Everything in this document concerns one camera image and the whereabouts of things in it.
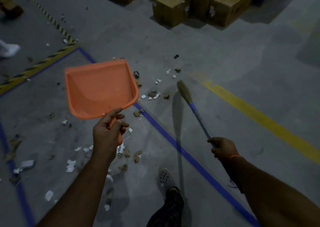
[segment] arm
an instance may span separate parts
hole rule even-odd
[[[320,226],[320,209],[308,198],[240,157],[233,141],[212,141],[220,148],[211,151],[233,170],[261,226]]]
[[[94,126],[91,159],[37,227],[93,225],[108,169],[117,153],[118,132],[123,134],[129,126],[120,121],[125,117],[118,114],[121,111],[114,109]],[[115,116],[118,120],[108,129]]]

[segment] person's left arm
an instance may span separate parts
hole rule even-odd
[[[129,126],[121,122],[125,117],[118,114],[121,111],[114,109],[94,126],[91,159],[37,227],[93,225],[109,166],[117,154],[119,131],[123,134]],[[115,116],[118,120],[109,129]]]

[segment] concrete floor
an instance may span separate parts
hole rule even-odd
[[[290,132],[320,149],[319,47],[320,0],[270,0],[260,9],[251,8],[226,29],[188,20],[167,29],[154,21],[150,0],[137,0],[122,7],[108,0],[36,0],[54,18],[63,13],[70,34],[97,62],[125,57],[131,70],[140,72],[145,94],[150,88],[170,93],[169,101],[139,99],[150,115],[210,173],[231,195],[251,212],[238,190],[228,187],[229,178],[210,153],[205,135],[190,109],[182,101],[175,83],[165,72],[182,67],[177,75],[190,87],[207,124],[217,136],[233,139],[241,155],[257,167],[278,177],[320,206],[319,165],[303,156],[281,138],[248,118],[194,79],[205,76],[275,120]],[[0,62],[0,73],[14,76],[30,66],[26,57],[44,59],[62,48],[62,36],[44,15],[26,0],[17,0],[25,14],[14,22],[1,22],[0,35],[18,43],[16,57]],[[71,115],[66,99],[65,67],[90,63],[79,51],[1,98],[0,117],[6,136],[19,133],[23,143],[15,159],[34,159],[33,169],[24,171],[22,183],[35,222],[53,206],[76,177],[65,172],[68,159],[85,160],[79,146],[92,144],[92,127],[97,120],[80,120]],[[154,81],[162,83],[155,86]],[[116,159],[112,165],[113,184],[106,181],[105,192],[114,187],[109,212],[98,210],[94,226],[145,226],[163,204],[156,185],[160,168],[174,175],[186,200],[183,226],[250,226],[233,206],[201,176],[146,118],[133,117],[135,108],[124,111],[133,133],[125,140],[130,152],[143,151],[141,163]],[[54,119],[48,115],[55,112]],[[61,122],[68,119],[71,129]],[[50,155],[55,159],[48,160]],[[129,170],[118,174],[118,166]],[[0,165],[0,223],[25,224],[10,174]],[[51,202],[44,195],[54,191]]]

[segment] hand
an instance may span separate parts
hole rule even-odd
[[[212,148],[211,152],[214,154],[214,157],[221,158],[229,158],[232,155],[239,155],[238,150],[232,140],[226,138],[211,138],[208,140],[209,143],[216,143],[219,148]]]
[[[128,123],[122,122],[125,118],[123,114],[118,114],[122,108],[117,108],[102,117],[93,128],[93,154],[102,155],[110,163],[114,160],[117,154],[119,131],[121,135],[126,132]],[[117,121],[110,127],[112,119],[116,117]]]

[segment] dustpan handle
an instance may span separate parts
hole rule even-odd
[[[112,128],[112,125],[116,122],[117,118],[114,117],[112,118],[112,121],[110,123],[110,128]],[[121,132],[119,131],[119,136],[118,136],[118,146],[120,146],[122,144],[122,135]]]

